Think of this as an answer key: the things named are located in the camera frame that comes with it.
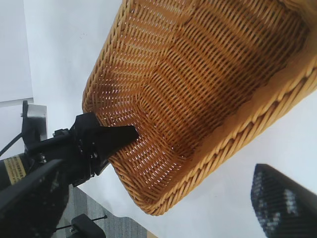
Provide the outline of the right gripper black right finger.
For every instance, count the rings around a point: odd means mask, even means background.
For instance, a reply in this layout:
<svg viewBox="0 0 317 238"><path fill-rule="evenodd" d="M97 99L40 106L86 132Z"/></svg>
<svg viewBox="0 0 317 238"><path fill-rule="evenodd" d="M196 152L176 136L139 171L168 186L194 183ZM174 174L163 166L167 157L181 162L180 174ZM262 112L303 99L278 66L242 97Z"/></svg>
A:
<svg viewBox="0 0 317 238"><path fill-rule="evenodd" d="M256 164L251 203L267 238L315 238L317 195L267 164Z"/></svg>

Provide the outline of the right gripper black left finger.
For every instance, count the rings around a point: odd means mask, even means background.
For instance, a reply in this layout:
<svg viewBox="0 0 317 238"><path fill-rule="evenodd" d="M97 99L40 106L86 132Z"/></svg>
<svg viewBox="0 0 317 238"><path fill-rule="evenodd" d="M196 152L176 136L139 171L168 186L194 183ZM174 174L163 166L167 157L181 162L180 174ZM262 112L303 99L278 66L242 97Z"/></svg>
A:
<svg viewBox="0 0 317 238"><path fill-rule="evenodd" d="M52 160L0 193L2 238L50 238L69 200L62 160Z"/></svg>

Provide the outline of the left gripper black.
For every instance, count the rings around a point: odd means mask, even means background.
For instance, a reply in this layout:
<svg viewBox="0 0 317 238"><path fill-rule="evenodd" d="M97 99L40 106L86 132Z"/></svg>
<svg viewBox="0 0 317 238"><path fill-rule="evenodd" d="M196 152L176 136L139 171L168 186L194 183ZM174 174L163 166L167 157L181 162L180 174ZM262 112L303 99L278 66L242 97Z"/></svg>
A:
<svg viewBox="0 0 317 238"><path fill-rule="evenodd" d="M109 157L138 139L134 126L104 127L94 113L78 115L69 134L72 152L68 177L74 187L99 176L109 165Z"/></svg>

